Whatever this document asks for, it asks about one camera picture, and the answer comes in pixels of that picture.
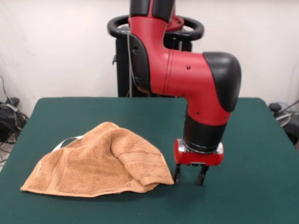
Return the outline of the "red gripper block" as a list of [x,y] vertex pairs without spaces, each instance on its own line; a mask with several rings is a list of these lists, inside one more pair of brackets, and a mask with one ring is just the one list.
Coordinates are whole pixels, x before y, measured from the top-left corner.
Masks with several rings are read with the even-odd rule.
[[224,147],[221,142],[217,150],[210,154],[198,153],[187,148],[182,139],[176,139],[174,142],[174,160],[176,163],[174,172],[174,184],[179,185],[181,180],[181,165],[201,165],[201,170],[197,175],[195,184],[202,186],[209,170],[209,166],[218,166],[224,157]]

